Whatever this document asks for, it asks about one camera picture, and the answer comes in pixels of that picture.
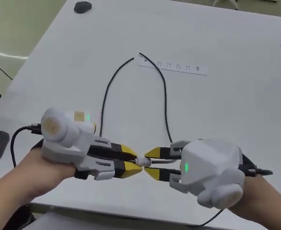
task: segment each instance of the yellow label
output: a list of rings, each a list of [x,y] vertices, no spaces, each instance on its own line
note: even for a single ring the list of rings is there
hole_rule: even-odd
[[[74,111],[74,121],[85,121],[85,113],[80,111]]]
[[[53,136],[55,136],[59,130],[58,123],[50,117],[44,120],[41,126],[45,131]]]

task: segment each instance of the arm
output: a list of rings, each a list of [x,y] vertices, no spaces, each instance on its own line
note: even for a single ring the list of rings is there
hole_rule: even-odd
[[[20,206],[49,192],[74,173],[74,166],[48,162],[39,149],[32,150],[0,179],[0,230]]]
[[[281,230],[281,194],[261,176],[246,178],[244,196],[230,210],[268,230]]]

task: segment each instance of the black cable connector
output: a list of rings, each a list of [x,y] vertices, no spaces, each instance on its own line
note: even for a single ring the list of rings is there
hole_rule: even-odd
[[[273,175],[273,171],[267,169],[259,169],[256,165],[240,164],[238,169],[242,171],[245,176],[256,177],[257,175],[269,176]]]

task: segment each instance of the power strip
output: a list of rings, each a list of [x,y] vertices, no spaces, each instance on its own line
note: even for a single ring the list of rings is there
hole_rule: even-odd
[[[141,67],[154,68],[154,66],[142,56],[138,56],[137,61],[138,65]],[[184,63],[182,61],[162,61],[160,59],[157,59],[154,60],[154,63],[159,69],[163,70],[207,76],[207,68]]]

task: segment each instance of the floor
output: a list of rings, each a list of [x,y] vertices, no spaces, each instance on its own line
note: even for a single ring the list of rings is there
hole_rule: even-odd
[[[202,5],[211,5],[213,0],[178,0]],[[12,78],[30,55],[50,23],[66,0],[0,0],[0,67]],[[281,16],[281,0],[239,0],[242,11]],[[233,6],[221,0],[217,7]],[[0,72],[0,93],[10,80]]]

